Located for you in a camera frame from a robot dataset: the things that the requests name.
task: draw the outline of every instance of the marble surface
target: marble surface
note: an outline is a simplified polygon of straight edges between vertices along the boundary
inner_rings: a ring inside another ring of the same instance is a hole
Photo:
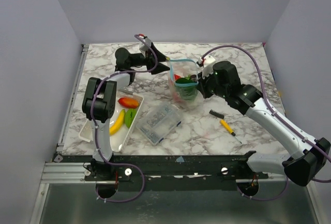
[[[209,49],[220,45],[210,44],[183,44],[157,43],[156,47],[170,58],[198,59]],[[281,100],[278,96],[275,83],[268,65],[268,61],[260,43],[240,43],[239,46],[247,49],[258,61],[262,70],[263,80],[271,103],[283,112]],[[81,110],[87,81],[90,77],[103,78],[114,71],[114,53],[119,47],[125,47],[132,53],[139,52],[138,43],[127,44],[92,44],[80,80],[77,97],[73,106],[73,113],[69,117],[69,127],[65,136],[63,154],[91,155],[93,144],[82,141],[78,134],[86,118]],[[256,69],[248,56],[233,48],[220,49],[213,52],[217,60],[229,59],[236,65],[242,83],[252,84],[260,88]],[[145,97],[142,114],[145,116],[153,107],[163,101],[172,101],[168,86],[167,73],[155,76],[149,73],[136,74],[135,82],[127,90],[139,93]],[[219,120],[209,114],[210,109],[221,112],[225,120],[237,133],[242,141],[240,144],[219,124]],[[132,133],[122,154],[130,155],[226,155],[244,154],[250,150],[261,153],[283,153],[284,148],[266,130],[248,117],[231,109],[227,103],[216,96],[205,99],[201,107],[194,110],[182,110],[183,121],[160,144],[153,146],[136,129]]]

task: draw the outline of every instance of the cable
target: cable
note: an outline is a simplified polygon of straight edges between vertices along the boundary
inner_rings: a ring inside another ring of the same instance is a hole
[[[268,96],[265,90],[265,86],[263,83],[263,79],[262,79],[262,74],[260,71],[260,68],[258,66],[257,61],[255,60],[255,58],[248,52],[246,51],[244,48],[236,46],[234,44],[225,44],[222,46],[217,46],[214,47],[212,49],[210,49],[209,51],[207,51],[205,54],[202,55],[201,59],[204,61],[205,56],[207,56],[208,54],[210,54],[211,52],[220,49],[220,48],[236,48],[239,49],[241,51],[243,51],[244,53],[246,53],[249,58],[253,61],[257,71],[258,71],[258,75],[259,75],[259,79],[260,79],[260,85],[261,85],[261,89],[262,89],[262,95],[263,95],[263,100],[265,102],[265,104],[267,105],[267,107],[271,110],[271,106],[268,102]],[[282,122],[288,129],[290,129],[292,132],[294,132],[297,136],[299,136],[304,142],[307,142],[309,145],[311,145],[312,147],[314,147],[317,151],[319,151],[329,162],[331,162],[331,157],[329,155],[327,155],[322,149],[320,149],[316,144],[314,144],[313,142],[311,142],[310,140],[306,139],[306,137],[304,137],[300,132],[298,132],[297,130],[295,130],[291,124],[287,123],[278,113],[274,113],[274,116],[280,121]],[[315,182],[319,182],[319,183],[331,183],[331,179],[329,180],[320,180],[320,179],[312,179]]]
[[[155,65],[154,65],[154,67],[152,69],[143,70],[143,71],[134,71],[134,70],[117,71],[117,72],[111,74],[109,77],[105,77],[104,79],[101,80],[100,84],[97,87],[97,90],[94,93],[93,100],[92,100],[92,105],[91,105],[91,112],[90,112],[91,113],[91,118],[92,118],[92,120],[94,122],[94,126],[96,128],[98,127],[98,124],[97,124],[97,122],[96,122],[96,120],[94,118],[93,110],[94,110],[95,101],[97,99],[97,96],[98,96],[98,94],[100,92],[100,89],[101,89],[102,85],[104,84],[104,82],[106,80],[108,80],[109,78],[115,76],[115,75],[124,74],[124,73],[130,73],[130,72],[134,72],[134,73],[146,73],[146,72],[153,71],[157,67],[158,59],[157,59],[157,56],[156,56],[155,52],[153,51],[153,49],[143,39],[140,38],[140,35],[135,35],[134,37],[137,40],[139,40],[140,42],[142,42],[145,46],[147,46],[150,49],[151,53],[153,54],[153,56],[155,58]],[[129,167],[134,167],[135,169],[137,169],[139,171],[139,173],[141,174],[141,177],[142,177],[142,186],[141,186],[141,189],[140,189],[140,191],[134,197],[131,197],[131,198],[128,198],[128,199],[125,199],[125,200],[110,200],[110,199],[102,198],[101,196],[99,196],[98,189],[96,189],[96,194],[98,195],[98,198],[97,199],[102,199],[104,202],[122,203],[122,202],[130,202],[130,201],[138,198],[141,195],[141,193],[143,192],[144,187],[145,187],[145,177],[144,177],[144,173],[142,172],[142,170],[138,166],[132,165],[130,163],[112,163],[112,162],[107,161],[106,158],[104,157],[104,155],[101,152],[101,149],[100,149],[100,146],[99,146],[99,142],[98,142],[97,132],[95,132],[95,134],[94,134],[94,139],[95,139],[96,149],[97,149],[100,157],[102,158],[102,160],[106,164],[111,165],[111,166],[129,166]]]
[[[281,193],[279,193],[279,195],[275,196],[275,197],[272,197],[272,198],[266,198],[266,199],[263,199],[263,198],[256,198],[256,197],[250,197],[248,195],[245,195],[240,189],[239,187],[237,186],[237,190],[240,192],[240,194],[242,195],[242,197],[245,197],[247,199],[250,199],[250,200],[255,200],[255,201],[260,201],[260,202],[267,202],[267,201],[273,201],[273,200],[276,200],[280,197],[282,197],[284,195],[284,193],[286,192],[286,190],[288,189],[289,187],[289,178],[286,177],[286,183],[285,183],[285,187],[284,189],[282,190]]]

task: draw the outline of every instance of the gray wall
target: gray wall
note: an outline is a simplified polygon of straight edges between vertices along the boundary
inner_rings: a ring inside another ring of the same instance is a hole
[[[59,0],[82,43],[266,41],[289,0]]]
[[[291,0],[266,44],[288,117],[331,141],[331,1]],[[331,166],[318,174],[331,178]],[[331,185],[317,184],[331,222]]]
[[[0,0],[0,222],[28,223],[81,46],[58,0]]]

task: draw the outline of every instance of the plastic box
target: plastic box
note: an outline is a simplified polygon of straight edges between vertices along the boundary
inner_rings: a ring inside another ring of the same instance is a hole
[[[144,102],[144,97],[141,96],[141,95],[138,95],[136,93],[132,93],[132,92],[129,92],[129,91],[125,91],[125,90],[122,90],[122,89],[118,90],[116,92],[115,112],[114,112],[114,115],[110,119],[110,126],[112,126],[113,123],[116,121],[116,119],[117,119],[117,117],[118,117],[118,115],[119,115],[119,113],[122,109],[128,110],[127,108],[122,107],[118,103],[118,100],[121,97],[131,97],[131,98],[137,100],[140,104],[139,104],[136,116],[134,117],[130,128],[127,128],[126,125],[123,124],[122,127],[119,129],[119,131],[117,133],[110,136],[110,146],[111,146],[113,152],[120,152],[124,148],[127,140],[130,138],[130,135],[134,130],[134,127],[137,123],[137,119],[139,118],[139,115],[141,114],[141,109],[142,109],[141,106]],[[81,131],[78,134],[78,137],[81,140],[84,140],[86,142],[93,141],[92,129],[91,129],[91,124],[90,124],[89,120],[87,120],[85,122],[83,128],[81,129]]]
[[[137,129],[153,144],[160,143],[182,122],[181,111],[164,102],[137,123]]]

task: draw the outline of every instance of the yellow screwdriver handle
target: yellow screwdriver handle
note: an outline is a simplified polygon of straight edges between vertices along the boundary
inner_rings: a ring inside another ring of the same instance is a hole
[[[231,129],[231,127],[225,122],[225,120],[221,119],[219,121],[219,123],[225,127],[225,129],[229,132],[229,133],[233,133],[233,130]]]

